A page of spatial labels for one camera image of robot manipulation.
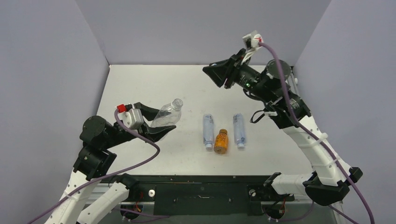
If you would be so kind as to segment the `clear plastic bottle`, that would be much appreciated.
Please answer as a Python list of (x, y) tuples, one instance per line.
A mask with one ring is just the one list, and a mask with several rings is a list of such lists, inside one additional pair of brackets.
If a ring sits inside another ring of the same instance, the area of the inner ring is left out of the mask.
[(164, 105), (151, 122), (151, 127), (175, 125), (181, 119), (183, 105), (182, 99), (179, 98), (176, 98), (171, 103)]

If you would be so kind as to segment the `labelled clear water bottle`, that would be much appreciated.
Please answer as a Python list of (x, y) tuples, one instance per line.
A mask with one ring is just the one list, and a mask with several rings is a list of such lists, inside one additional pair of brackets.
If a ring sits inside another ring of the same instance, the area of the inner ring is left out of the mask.
[(206, 150), (212, 150), (214, 145), (214, 120), (211, 114), (203, 115), (203, 143)]

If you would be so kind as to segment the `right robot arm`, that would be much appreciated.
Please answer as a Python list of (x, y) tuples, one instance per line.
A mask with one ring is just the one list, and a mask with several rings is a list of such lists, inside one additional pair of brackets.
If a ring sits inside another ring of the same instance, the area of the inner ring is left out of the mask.
[(264, 195), (269, 199), (280, 195), (305, 195), (322, 206), (343, 200), (350, 185), (362, 177), (361, 169), (351, 167), (337, 155), (297, 94), (288, 89), (289, 100), (284, 99), (274, 60), (258, 72), (242, 61), (245, 55), (245, 49), (241, 49), (229, 59), (205, 66), (203, 72), (218, 87), (229, 89), (237, 84), (253, 99), (263, 102), (265, 114), (297, 144), (312, 166), (309, 174), (274, 173), (264, 183)]

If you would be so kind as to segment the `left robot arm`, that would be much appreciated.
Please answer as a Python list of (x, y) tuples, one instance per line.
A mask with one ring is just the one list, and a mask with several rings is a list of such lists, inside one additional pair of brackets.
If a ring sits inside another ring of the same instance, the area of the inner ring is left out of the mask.
[[(175, 125), (150, 127), (146, 120), (153, 121), (158, 112), (158, 109), (142, 103), (121, 104), (115, 109), (114, 124), (101, 116), (89, 117), (83, 124), (80, 134), (83, 147), (73, 165), (69, 182), (59, 202), (45, 212), (50, 215), (46, 223), (96, 224), (122, 200), (135, 200), (139, 196), (138, 181), (126, 171), (156, 158), (160, 153), (156, 143), (176, 128)], [(141, 139), (153, 146), (155, 154), (136, 165), (109, 174), (108, 170), (117, 157), (110, 152), (110, 148), (133, 139)], [(86, 202), (101, 180), (118, 174), (121, 178), (115, 187), (86, 208)]]

